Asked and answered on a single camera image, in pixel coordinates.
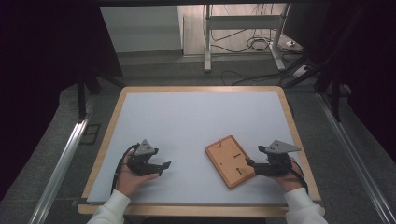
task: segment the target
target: table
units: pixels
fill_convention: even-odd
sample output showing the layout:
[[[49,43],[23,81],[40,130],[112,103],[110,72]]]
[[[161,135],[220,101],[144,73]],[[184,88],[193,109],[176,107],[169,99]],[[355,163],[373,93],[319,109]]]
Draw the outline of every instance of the table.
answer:
[[[311,198],[320,203],[320,195],[315,183],[315,179],[309,167],[309,162],[305,156],[304,148],[294,124],[290,109],[284,92],[279,87],[127,87],[121,92],[120,98],[115,107],[113,116],[106,130],[103,143],[98,152],[96,161],[92,168],[92,173],[87,182],[82,198],[86,199],[90,195],[92,185],[99,174],[104,157],[109,147],[112,134],[116,128],[117,120],[120,117],[123,102],[128,92],[276,92],[282,109],[285,113],[287,124],[290,128],[291,138],[294,144],[301,147],[298,153],[300,162],[303,166],[306,182],[310,189]],[[93,214],[100,204],[80,204],[78,211],[81,214]],[[129,205],[125,211],[126,215],[135,216],[177,216],[177,217],[282,217],[288,208],[285,204],[281,205],[231,205],[231,204],[136,204]]]

